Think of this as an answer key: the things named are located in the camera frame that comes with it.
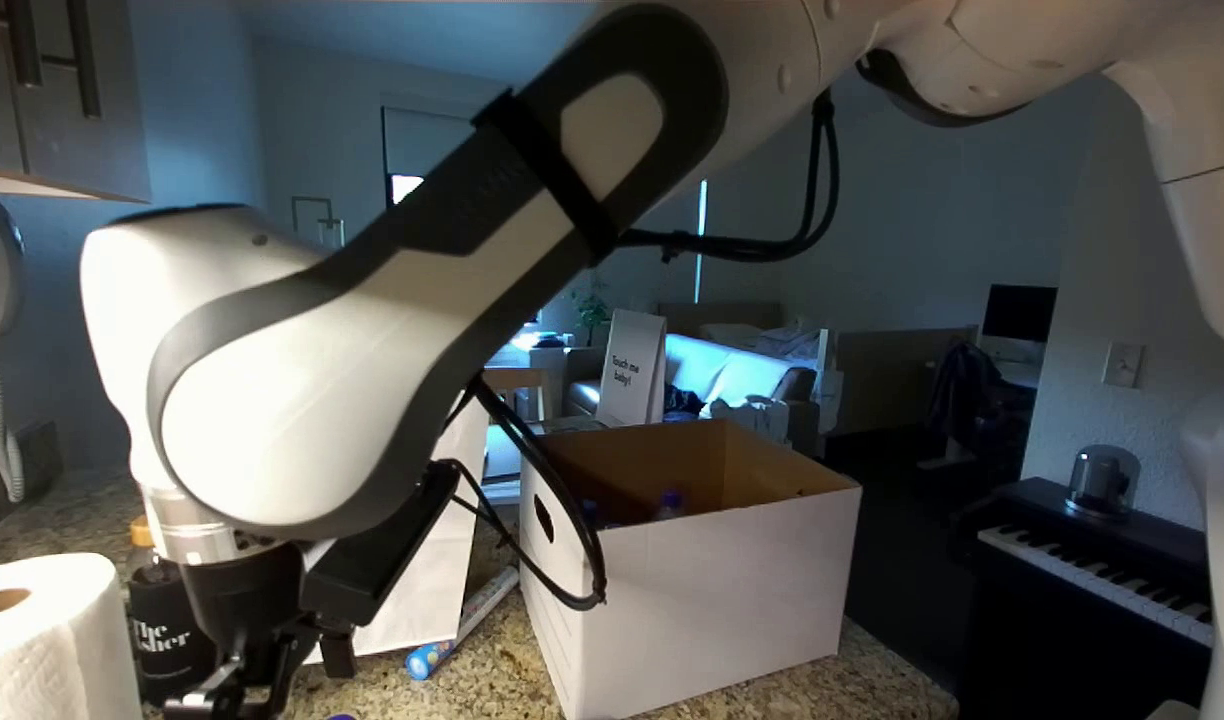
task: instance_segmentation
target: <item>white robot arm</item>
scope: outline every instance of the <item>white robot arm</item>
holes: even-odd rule
[[[533,310],[850,65],[937,121],[1109,71],[1142,107],[1224,335],[1224,0],[629,0],[332,256],[239,207],[91,231],[87,331],[160,548],[228,566],[265,554],[253,535],[325,539],[393,518],[456,391]],[[1198,430],[1207,449],[1224,412]],[[1203,470],[1221,470],[1203,481],[1224,506],[1224,460]]]

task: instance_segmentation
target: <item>cabinet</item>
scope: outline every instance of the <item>cabinet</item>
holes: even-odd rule
[[[149,198],[122,0],[0,0],[0,187]]]

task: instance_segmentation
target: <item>piano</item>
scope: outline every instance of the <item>piano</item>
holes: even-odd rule
[[[962,720],[1198,710],[1215,639],[1198,531],[1018,481],[967,506],[950,548],[977,571]]]

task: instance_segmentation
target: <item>granite countertop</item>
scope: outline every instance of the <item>granite countertop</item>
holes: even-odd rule
[[[128,519],[140,513],[131,481],[73,481],[44,502],[0,519],[0,561],[44,554],[105,554],[128,561]],[[474,556],[493,556],[493,531],[479,527]],[[353,713],[379,718],[559,718],[546,669],[518,593],[512,593],[471,639],[425,685],[407,682],[394,655],[361,662],[356,682],[329,682],[298,669],[286,720],[329,720]],[[842,622],[840,655],[812,662],[763,682],[730,685],[658,713],[680,718],[954,718],[954,701],[921,669]]]

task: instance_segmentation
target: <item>computer monitor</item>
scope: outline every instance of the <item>computer monitor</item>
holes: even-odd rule
[[[993,283],[982,302],[979,335],[1008,335],[1048,346],[1056,289]]]

